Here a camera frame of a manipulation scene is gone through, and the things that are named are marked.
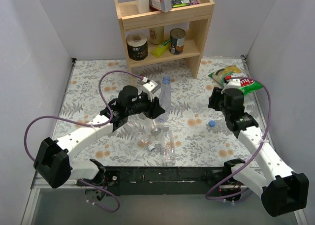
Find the clear bottle with blue cap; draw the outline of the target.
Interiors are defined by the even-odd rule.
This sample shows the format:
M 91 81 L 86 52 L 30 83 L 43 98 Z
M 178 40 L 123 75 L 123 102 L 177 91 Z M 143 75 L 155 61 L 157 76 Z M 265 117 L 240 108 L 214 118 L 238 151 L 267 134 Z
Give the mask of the clear bottle with blue cap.
M 165 113 L 161 114 L 157 120 L 159 123 L 165 123 L 168 120 L 171 110 L 171 77 L 168 75 L 162 78 L 159 104 L 165 110 Z

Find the blue bottle cap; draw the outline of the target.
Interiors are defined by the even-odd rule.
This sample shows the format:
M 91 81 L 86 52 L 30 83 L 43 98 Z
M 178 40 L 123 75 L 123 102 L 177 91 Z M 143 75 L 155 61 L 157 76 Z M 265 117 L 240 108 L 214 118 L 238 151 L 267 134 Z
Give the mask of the blue bottle cap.
M 210 127 L 214 127 L 216 125 L 216 122 L 214 120 L 211 120 L 211 121 L 208 122 L 208 125 Z

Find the clear bottle with white cap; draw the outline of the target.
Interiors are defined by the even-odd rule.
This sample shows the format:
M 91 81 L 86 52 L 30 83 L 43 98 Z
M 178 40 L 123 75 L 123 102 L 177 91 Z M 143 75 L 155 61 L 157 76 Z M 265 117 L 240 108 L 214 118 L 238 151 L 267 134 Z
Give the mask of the clear bottle with white cap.
M 164 125 L 161 132 L 161 155 L 165 166 L 174 166 L 176 163 L 174 136 L 170 126 Z

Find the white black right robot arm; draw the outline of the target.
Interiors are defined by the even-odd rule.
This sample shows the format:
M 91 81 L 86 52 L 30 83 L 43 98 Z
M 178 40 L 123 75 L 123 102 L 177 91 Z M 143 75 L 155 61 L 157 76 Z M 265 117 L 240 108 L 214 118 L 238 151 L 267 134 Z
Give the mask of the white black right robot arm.
M 239 89 L 215 87 L 209 98 L 209 108 L 223 113 L 228 129 L 251 153 L 262 173 L 250 167 L 250 161 L 234 159 L 225 162 L 223 183 L 237 181 L 261 198 L 267 213 L 276 217 L 304 209 L 307 205 L 309 180 L 304 173 L 296 173 L 265 141 L 265 133 L 257 121 L 245 112 L 244 95 Z

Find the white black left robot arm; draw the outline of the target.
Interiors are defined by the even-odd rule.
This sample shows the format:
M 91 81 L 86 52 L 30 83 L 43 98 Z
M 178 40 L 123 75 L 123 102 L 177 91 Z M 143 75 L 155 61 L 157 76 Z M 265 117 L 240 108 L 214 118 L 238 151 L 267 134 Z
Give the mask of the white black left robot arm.
M 165 110 L 153 94 L 158 84 L 149 81 L 139 92 L 134 86 L 124 86 L 116 99 L 105 108 L 86 127 L 56 140 L 46 138 L 41 142 L 34 168 L 52 187 L 58 188 L 67 180 L 83 179 L 95 186 L 103 184 L 105 167 L 95 159 L 76 162 L 73 159 L 98 139 L 109 135 L 127 123 L 129 116 L 143 113 L 155 119 Z

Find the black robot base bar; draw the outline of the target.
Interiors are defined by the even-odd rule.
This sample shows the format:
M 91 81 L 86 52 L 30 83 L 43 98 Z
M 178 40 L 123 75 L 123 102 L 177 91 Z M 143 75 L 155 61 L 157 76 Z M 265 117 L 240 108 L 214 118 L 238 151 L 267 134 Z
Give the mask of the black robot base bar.
M 233 162 L 241 160 L 231 160 L 223 167 L 103 166 L 95 179 L 84 179 L 76 185 L 89 183 L 116 196 L 206 194 L 231 173 Z

